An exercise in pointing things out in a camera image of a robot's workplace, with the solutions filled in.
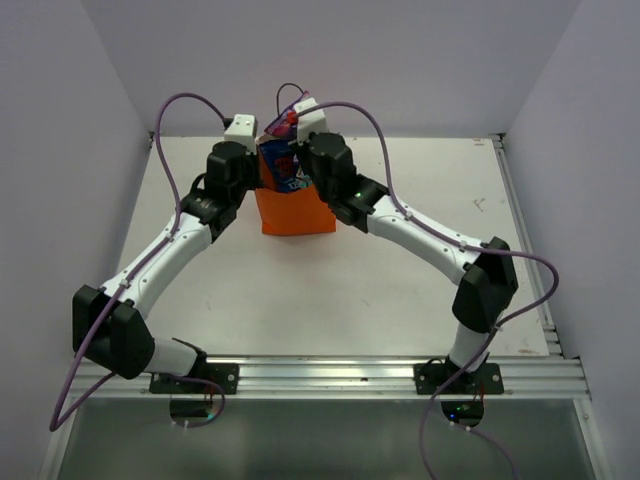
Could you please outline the blue Burts chip bag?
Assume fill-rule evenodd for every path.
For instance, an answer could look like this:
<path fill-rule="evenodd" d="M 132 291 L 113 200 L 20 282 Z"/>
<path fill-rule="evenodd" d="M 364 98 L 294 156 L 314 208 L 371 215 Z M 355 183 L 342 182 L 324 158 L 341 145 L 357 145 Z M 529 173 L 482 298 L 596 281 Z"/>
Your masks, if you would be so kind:
<path fill-rule="evenodd" d="M 259 150 L 272 180 L 272 190 L 290 194 L 312 185 L 310 177 L 303 172 L 293 148 L 287 141 L 269 140 L 262 143 Z"/>

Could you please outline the purple snack packet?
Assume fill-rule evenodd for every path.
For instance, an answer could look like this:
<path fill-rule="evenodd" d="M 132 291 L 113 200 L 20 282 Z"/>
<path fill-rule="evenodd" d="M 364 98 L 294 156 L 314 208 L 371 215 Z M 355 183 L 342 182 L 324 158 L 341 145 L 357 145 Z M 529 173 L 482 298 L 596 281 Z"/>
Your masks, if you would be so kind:
<path fill-rule="evenodd" d="M 281 113 L 264 129 L 264 133 L 276 139 L 292 141 L 297 134 L 297 120 L 295 119 L 295 105 L 307 100 L 309 91 L 304 91 L 296 100 L 282 110 Z"/>

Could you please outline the orange paper bag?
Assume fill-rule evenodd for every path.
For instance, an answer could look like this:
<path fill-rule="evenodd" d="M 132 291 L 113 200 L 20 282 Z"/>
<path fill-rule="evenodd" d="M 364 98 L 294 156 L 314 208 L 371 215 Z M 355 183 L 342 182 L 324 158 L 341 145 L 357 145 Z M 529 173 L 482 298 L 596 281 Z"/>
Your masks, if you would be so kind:
<path fill-rule="evenodd" d="M 287 106 L 277 101 L 276 117 Z M 263 186 L 255 191 L 255 198 L 262 222 L 262 233 L 271 236 L 300 236 L 335 232 L 336 218 L 320 200 L 313 184 L 290 194 L 272 190 L 272 180 L 259 150 L 259 146 L 269 140 L 276 138 L 263 133 L 257 140 Z"/>

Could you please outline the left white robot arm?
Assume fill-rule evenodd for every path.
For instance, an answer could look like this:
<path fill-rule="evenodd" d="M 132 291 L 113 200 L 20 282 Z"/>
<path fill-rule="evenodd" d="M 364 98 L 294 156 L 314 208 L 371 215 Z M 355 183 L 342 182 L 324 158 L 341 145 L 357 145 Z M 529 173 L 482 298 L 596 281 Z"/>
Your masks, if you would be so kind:
<path fill-rule="evenodd" d="M 205 172 L 159 236 L 116 277 L 76 292 L 75 353 L 125 379 L 169 374 L 185 392 L 201 390 L 208 379 L 203 351 L 176 339 L 155 338 L 146 319 L 164 290 L 236 220 L 246 193 L 260 184 L 254 142 L 215 144 Z"/>

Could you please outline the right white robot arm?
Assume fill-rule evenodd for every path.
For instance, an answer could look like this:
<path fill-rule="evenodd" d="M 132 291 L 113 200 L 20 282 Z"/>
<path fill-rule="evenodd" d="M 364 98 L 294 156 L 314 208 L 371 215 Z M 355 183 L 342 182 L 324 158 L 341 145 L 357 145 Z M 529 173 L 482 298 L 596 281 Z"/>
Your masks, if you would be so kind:
<path fill-rule="evenodd" d="M 452 312 L 458 327 L 445 379 L 454 391 L 470 391 L 481 380 L 485 342 L 519 288 L 511 257 L 486 252 L 509 252 L 508 243 L 498 237 L 483 243 L 396 203 L 388 187 L 357 172 L 339 134 L 313 134 L 294 151 L 337 220 L 408 250 L 457 287 Z"/>

